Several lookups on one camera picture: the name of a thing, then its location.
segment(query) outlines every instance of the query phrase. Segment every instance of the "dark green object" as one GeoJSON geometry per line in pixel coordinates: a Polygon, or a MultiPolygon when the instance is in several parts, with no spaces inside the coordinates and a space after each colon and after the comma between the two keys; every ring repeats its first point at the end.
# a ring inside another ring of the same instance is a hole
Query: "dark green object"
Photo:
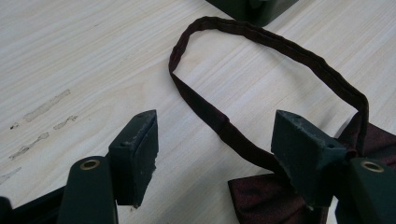
{"type": "Polygon", "coordinates": [[[346,149],[308,120],[282,110],[276,111],[271,147],[306,204],[328,207],[333,192],[326,169],[342,163],[346,149]]]}
{"type": "Polygon", "coordinates": [[[298,0],[206,0],[236,21],[264,26],[298,0]]]}
{"type": "MultiPolygon", "coordinates": [[[[357,158],[349,162],[346,176],[362,223],[396,223],[394,170],[379,161],[357,158]]],[[[347,217],[336,215],[337,220],[347,217]]]]}
{"type": "Polygon", "coordinates": [[[108,147],[118,205],[140,206],[157,153],[157,113],[150,110],[134,116],[108,147]]]}
{"type": "Polygon", "coordinates": [[[70,168],[57,223],[118,223],[105,157],[89,157],[70,168]]]}

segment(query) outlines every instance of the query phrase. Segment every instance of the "dark red fabric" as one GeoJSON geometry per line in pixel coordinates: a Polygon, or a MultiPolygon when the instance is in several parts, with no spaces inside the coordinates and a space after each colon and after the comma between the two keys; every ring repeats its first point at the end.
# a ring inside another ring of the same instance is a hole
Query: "dark red fabric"
{"type": "Polygon", "coordinates": [[[396,166],[396,136],[368,123],[369,106],[366,97],[322,58],[282,36],[246,22],[203,17],[193,22],[178,40],[170,56],[169,73],[182,98],[224,143],[245,160],[274,172],[272,175],[229,181],[235,212],[241,223],[326,223],[327,209],[311,211],[302,197],[294,192],[275,157],[251,143],[231,124],[226,115],[174,74],[190,35],[212,29],[242,35],[308,66],[335,94],[358,110],[338,138],[346,146],[348,157],[368,156],[389,166],[396,166]]]}
{"type": "MultiPolygon", "coordinates": [[[[338,137],[338,141],[344,144],[349,151],[353,151],[356,146],[357,135],[354,130],[357,125],[359,125],[359,118],[353,118],[338,137]]],[[[396,135],[369,123],[363,151],[363,157],[382,161],[396,170],[396,135]]]]}
{"type": "Polygon", "coordinates": [[[256,175],[228,182],[241,223],[326,223],[327,209],[310,210],[289,181],[256,175]]]}

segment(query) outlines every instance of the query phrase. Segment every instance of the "wooden table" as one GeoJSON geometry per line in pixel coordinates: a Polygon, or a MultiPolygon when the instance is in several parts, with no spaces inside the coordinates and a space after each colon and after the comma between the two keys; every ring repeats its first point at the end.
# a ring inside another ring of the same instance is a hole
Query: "wooden table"
{"type": "MultiPolygon", "coordinates": [[[[63,186],[75,161],[105,155],[133,115],[156,109],[157,169],[120,223],[237,223],[227,181],[268,172],[197,118],[167,70],[202,16],[229,18],[204,0],[2,1],[0,195],[17,207],[63,186]]],[[[301,0],[265,29],[326,59],[367,96],[370,121],[396,133],[395,1],[301,0]]],[[[277,109],[331,136],[356,112],[308,68],[216,31],[191,38],[177,74],[267,150],[277,109]]]]}

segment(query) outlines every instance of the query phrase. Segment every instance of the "wood grain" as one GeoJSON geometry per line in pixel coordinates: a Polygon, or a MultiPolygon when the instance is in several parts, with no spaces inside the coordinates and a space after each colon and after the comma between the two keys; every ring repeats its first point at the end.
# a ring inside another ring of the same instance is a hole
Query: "wood grain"
{"type": "MultiPolygon", "coordinates": [[[[157,109],[157,170],[120,223],[237,223],[227,181],[266,171],[225,146],[167,72],[202,16],[229,18],[203,0],[0,2],[0,195],[16,207],[59,188],[75,161],[105,155],[133,115],[157,109]]],[[[300,0],[265,28],[323,57],[396,133],[396,2],[300,0]]],[[[267,150],[277,109],[329,135],[355,113],[306,67],[239,36],[193,35],[176,73],[267,150]]]]}

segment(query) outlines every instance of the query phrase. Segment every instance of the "fabric strap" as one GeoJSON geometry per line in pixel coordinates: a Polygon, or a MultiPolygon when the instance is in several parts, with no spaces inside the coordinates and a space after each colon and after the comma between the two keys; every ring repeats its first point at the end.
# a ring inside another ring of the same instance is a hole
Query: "fabric strap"
{"type": "Polygon", "coordinates": [[[324,224],[327,219],[327,209],[309,209],[303,198],[291,186],[274,155],[251,143],[231,124],[226,115],[174,74],[186,50],[190,35],[197,31],[213,29],[242,35],[309,67],[335,94],[358,110],[337,139],[346,146],[347,155],[377,159],[396,169],[396,135],[387,133],[368,122],[369,106],[366,97],[322,58],[282,36],[246,22],[203,17],[187,28],[173,48],[169,73],[186,103],[224,143],[245,160],[274,172],[272,175],[258,175],[229,181],[233,205],[241,223],[324,224]]]}
{"type": "Polygon", "coordinates": [[[314,74],[341,99],[358,110],[356,117],[359,117],[360,125],[357,127],[357,130],[354,130],[358,136],[355,149],[357,149],[361,155],[364,153],[362,149],[368,124],[368,101],[361,92],[351,86],[338,72],[327,65],[322,58],[280,35],[275,35],[262,28],[250,25],[249,23],[214,17],[203,17],[193,22],[187,30],[184,31],[173,48],[169,61],[169,73],[180,95],[191,109],[219,135],[224,143],[230,146],[242,158],[275,173],[283,173],[283,169],[271,153],[251,143],[231,124],[226,115],[221,113],[174,74],[181,56],[189,43],[190,35],[197,31],[213,29],[232,35],[242,35],[249,40],[275,49],[292,58],[294,61],[308,66],[314,74]]]}

